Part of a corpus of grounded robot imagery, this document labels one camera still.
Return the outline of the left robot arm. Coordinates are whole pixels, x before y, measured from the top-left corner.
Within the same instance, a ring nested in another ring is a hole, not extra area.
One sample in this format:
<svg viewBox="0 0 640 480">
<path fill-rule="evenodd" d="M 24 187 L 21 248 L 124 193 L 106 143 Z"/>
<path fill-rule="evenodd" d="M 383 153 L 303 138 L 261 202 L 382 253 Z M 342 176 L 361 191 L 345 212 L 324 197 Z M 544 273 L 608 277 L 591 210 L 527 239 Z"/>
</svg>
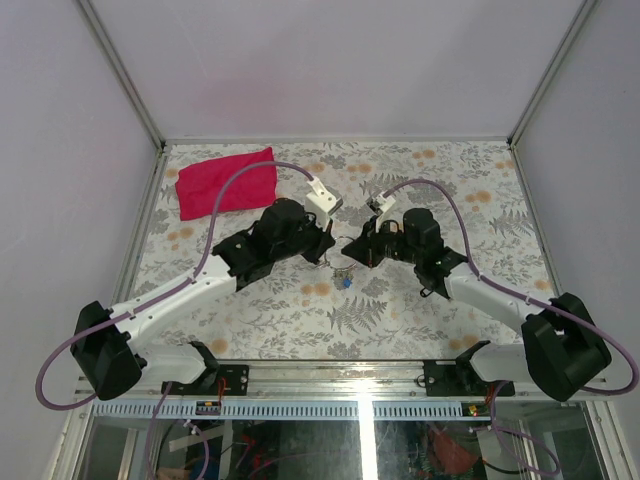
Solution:
<svg viewBox="0 0 640 480">
<path fill-rule="evenodd" d="M 318 263 L 335 244 L 332 216 L 341 205 L 336 196 L 329 203 L 278 199 L 250 228 L 215 245 L 201 269 L 109 309 L 86 305 L 76 325 L 82 337 L 70 351 L 97 398 L 116 399 L 142 382 L 173 394 L 216 394 L 226 380 L 204 343 L 155 339 L 203 305 L 268 276 L 279 261 L 302 256 Z"/>
</svg>

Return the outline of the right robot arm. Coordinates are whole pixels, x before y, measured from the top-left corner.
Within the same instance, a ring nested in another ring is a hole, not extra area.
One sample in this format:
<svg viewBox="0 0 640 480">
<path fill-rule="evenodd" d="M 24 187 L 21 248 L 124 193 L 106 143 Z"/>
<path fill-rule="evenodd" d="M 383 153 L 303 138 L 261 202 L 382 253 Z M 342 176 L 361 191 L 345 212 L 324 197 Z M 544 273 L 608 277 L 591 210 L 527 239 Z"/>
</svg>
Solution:
<svg viewBox="0 0 640 480">
<path fill-rule="evenodd" d="M 453 378 L 467 394 L 478 394 L 490 383 L 532 383 L 548 397 L 566 401 L 611 363 L 593 321 L 576 296 L 566 293 L 548 301 L 509 295 L 479 280 L 469 259 L 446 246 L 431 212 L 413 208 L 402 222 L 376 217 L 341 250 L 369 267 L 383 260 L 412 265 L 422 296 L 435 293 L 471 306 L 520 333 L 519 344 L 478 341 L 451 360 Z"/>
</svg>

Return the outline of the large metal keyring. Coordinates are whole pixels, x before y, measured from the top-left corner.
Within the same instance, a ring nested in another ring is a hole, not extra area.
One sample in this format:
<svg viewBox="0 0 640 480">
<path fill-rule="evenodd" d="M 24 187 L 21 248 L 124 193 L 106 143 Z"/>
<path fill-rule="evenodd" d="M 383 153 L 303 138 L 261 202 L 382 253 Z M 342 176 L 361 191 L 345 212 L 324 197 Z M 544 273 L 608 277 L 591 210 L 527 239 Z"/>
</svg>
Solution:
<svg viewBox="0 0 640 480">
<path fill-rule="evenodd" d="M 355 269 L 357 262 L 342 253 L 342 249 L 354 240 L 347 235 L 338 236 L 335 245 L 329 248 L 319 261 L 320 268 L 328 268 L 334 278 L 345 279 Z"/>
</svg>

